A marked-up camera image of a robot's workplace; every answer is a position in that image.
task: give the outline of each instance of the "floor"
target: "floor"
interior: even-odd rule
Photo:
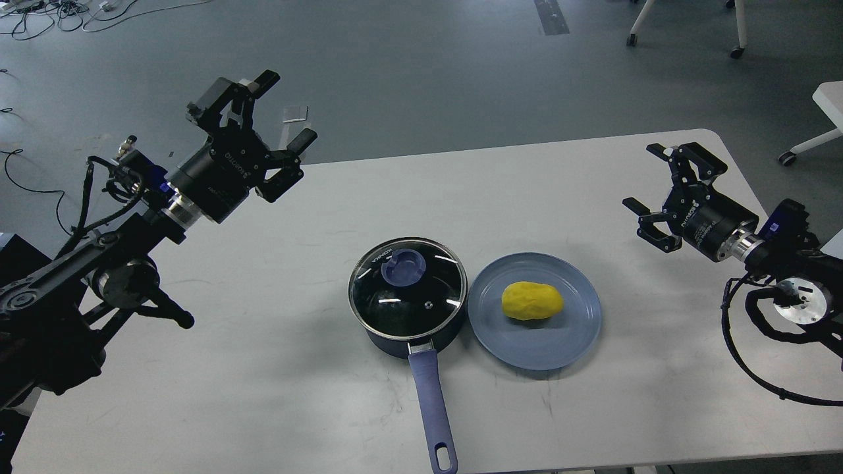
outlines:
[[[789,168],[776,162],[832,128],[811,94],[843,79],[838,0],[748,0],[749,47],[739,60],[728,56],[737,43],[734,13],[720,0],[658,2],[635,48],[625,41],[643,2],[559,5],[569,34],[545,35],[529,0],[215,0],[96,34],[3,36],[0,107],[14,111],[0,114],[0,149],[24,150],[8,165],[18,182],[67,190],[58,213],[68,226],[85,156],[110,156],[135,134],[139,149],[170,168],[204,139],[184,119],[186,102],[216,76],[273,68],[283,80],[256,106],[255,128],[276,146],[289,133],[283,109],[308,106],[307,122],[320,134],[308,163],[708,128],[767,212],[790,197],[807,206],[821,241],[843,227],[843,140]],[[32,31],[42,20],[31,20]],[[0,19],[0,31],[16,21]],[[654,176],[653,185],[667,192],[668,177]],[[56,198],[4,176],[0,229],[54,255],[65,239]],[[114,209],[103,195],[92,201],[92,215]],[[841,459],[673,468],[832,472]]]

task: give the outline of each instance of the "yellow clay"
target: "yellow clay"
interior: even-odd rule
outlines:
[[[515,282],[503,290],[503,314],[516,320],[543,320],[562,311],[562,295],[550,285]]]

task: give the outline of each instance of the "pot handle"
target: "pot handle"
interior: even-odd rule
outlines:
[[[436,349],[431,343],[411,346],[410,368],[416,381],[416,392],[421,407],[421,421],[427,439],[427,453],[430,466],[436,474],[455,474],[457,471],[457,451],[454,449],[454,437],[445,411],[442,386],[439,383],[439,362]]]

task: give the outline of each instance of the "plate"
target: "plate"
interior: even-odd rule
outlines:
[[[562,311],[532,321],[504,315],[503,290],[522,281],[555,287],[565,300]],[[483,347],[507,364],[530,370],[559,369],[581,358],[597,340],[603,321],[588,278],[566,261],[534,252],[504,256],[484,268],[471,286],[467,309]]]

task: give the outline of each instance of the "chair leg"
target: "chair leg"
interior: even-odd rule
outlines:
[[[735,0],[735,18],[738,21],[738,46],[732,50],[729,55],[733,59],[738,59],[744,54],[746,49],[746,13],[744,11],[744,0]]]
[[[796,155],[840,137],[843,137],[843,131],[840,128],[836,128],[831,132],[823,133],[819,137],[811,138],[805,143],[799,143],[797,146],[779,155],[779,164],[790,166],[796,161]]]
[[[647,3],[644,3],[644,8],[641,9],[641,12],[638,14],[638,18],[635,20],[635,23],[632,25],[632,30],[630,30],[630,36],[626,40],[627,46],[635,46],[637,43],[637,35],[638,30],[641,29],[641,25],[644,23],[644,19],[650,13],[652,6],[656,4],[656,0],[647,0]]]
[[[835,138],[840,138],[840,137],[843,137],[843,131],[841,131],[840,128],[836,128],[836,129],[832,130],[831,132],[823,133],[819,137],[811,138],[810,140],[808,140],[805,143],[799,143],[797,146],[791,148],[791,153],[793,153],[793,154],[804,153],[804,152],[807,152],[811,148],[818,147],[819,145],[822,145],[823,143],[830,142],[831,140],[834,140]]]

